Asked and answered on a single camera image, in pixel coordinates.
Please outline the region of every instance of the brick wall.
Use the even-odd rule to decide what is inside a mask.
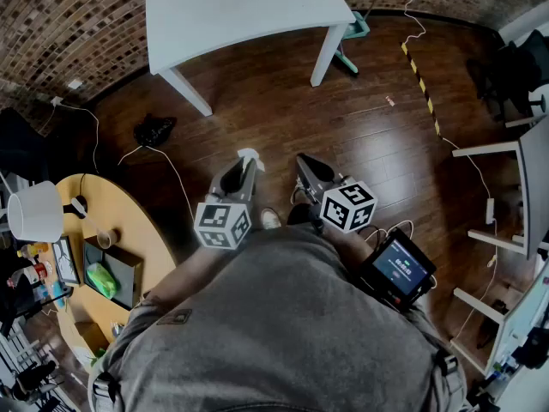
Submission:
[[[366,9],[372,0],[347,1]],[[410,9],[498,28],[542,1],[416,0]],[[54,95],[81,104],[146,64],[145,0],[0,0],[0,108],[13,106],[37,128]],[[84,84],[70,90],[75,77]]]

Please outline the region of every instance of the wooden floor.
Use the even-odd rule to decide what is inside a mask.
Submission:
[[[399,42],[418,32],[403,17],[372,17],[365,39],[345,42],[345,53],[360,69],[353,79],[330,66],[323,84],[309,80],[324,31],[284,33],[227,47],[182,66],[182,74],[213,107],[204,118],[159,76],[141,76],[96,107],[100,119],[100,171],[122,185],[150,212],[178,259],[192,249],[190,217],[175,173],[161,154],[146,149],[116,164],[137,145],[133,128],[147,113],[177,118],[165,151],[183,179],[193,209],[212,176],[237,150],[254,148],[266,173],[257,181],[258,207],[281,215],[290,210],[296,178],[295,155],[324,158],[363,179],[378,195],[373,222],[389,227],[410,219],[413,241],[437,266],[431,312],[446,338],[459,330],[468,309],[454,301],[459,286],[481,296],[493,269],[489,245],[469,239],[468,228],[485,227],[486,190],[466,159],[454,160],[440,141],[425,98]],[[486,32],[425,21],[427,34],[408,48],[431,94],[442,133],[458,146],[508,139],[485,105],[476,99],[466,71],[469,58],[485,58],[498,46]],[[391,106],[386,97],[395,105]],[[88,145],[94,143],[94,122]],[[477,157],[491,193],[502,232],[516,227],[516,162],[505,156]],[[498,278],[524,286],[530,268],[513,255],[502,255]]]

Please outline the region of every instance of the screen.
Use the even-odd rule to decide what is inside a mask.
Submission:
[[[427,270],[396,239],[376,258],[374,267],[390,279],[406,296],[427,275]]]

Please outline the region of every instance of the patch on shirt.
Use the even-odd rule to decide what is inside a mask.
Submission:
[[[192,310],[190,308],[183,308],[177,310],[176,312],[169,312],[161,320],[158,321],[157,325],[183,325],[186,324],[190,318]]]

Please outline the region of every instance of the handheld device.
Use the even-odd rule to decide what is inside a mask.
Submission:
[[[433,287],[436,270],[412,240],[395,228],[362,263],[360,277],[377,299],[404,311]]]

